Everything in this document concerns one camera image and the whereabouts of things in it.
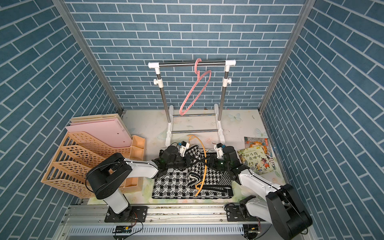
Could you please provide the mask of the smiley plaid black white scarf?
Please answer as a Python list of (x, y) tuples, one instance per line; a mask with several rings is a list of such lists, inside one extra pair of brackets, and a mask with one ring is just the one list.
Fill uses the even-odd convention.
[(181, 192), (187, 183), (187, 169), (184, 171), (171, 171), (165, 176), (156, 179), (154, 183), (153, 199), (182, 199)]

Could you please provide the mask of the houndstooth black white scarf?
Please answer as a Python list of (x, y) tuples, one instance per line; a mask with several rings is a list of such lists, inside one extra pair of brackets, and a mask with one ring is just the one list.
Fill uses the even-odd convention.
[(197, 145), (189, 148), (186, 155), (193, 157), (193, 165), (187, 169), (182, 199), (230, 199), (234, 196), (232, 181), (227, 173), (218, 172), (197, 161), (204, 157)]

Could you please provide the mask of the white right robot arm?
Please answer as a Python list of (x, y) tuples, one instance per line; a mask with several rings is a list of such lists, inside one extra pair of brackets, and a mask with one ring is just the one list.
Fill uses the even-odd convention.
[(284, 240), (293, 239), (313, 224), (313, 219), (292, 185), (274, 184), (255, 174), (241, 163), (232, 146), (219, 143), (214, 149), (217, 155), (208, 159), (207, 166), (226, 172), (231, 180), (263, 198), (261, 201), (256, 196), (249, 196), (240, 202), (239, 207), (245, 220), (251, 217), (262, 218), (272, 224)]

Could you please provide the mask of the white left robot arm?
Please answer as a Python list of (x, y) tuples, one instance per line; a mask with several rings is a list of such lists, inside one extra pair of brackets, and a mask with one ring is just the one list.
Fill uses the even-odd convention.
[(103, 200), (109, 206), (105, 222), (124, 223), (136, 216), (120, 190), (127, 178), (158, 179), (169, 171), (182, 170), (191, 165), (191, 156), (182, 156), (175, 146), (161, 150), (158, 158), (147, 162), (128, 159), (121, 153), (115, 153), (87, 173), (85, 184), (98, 200)]

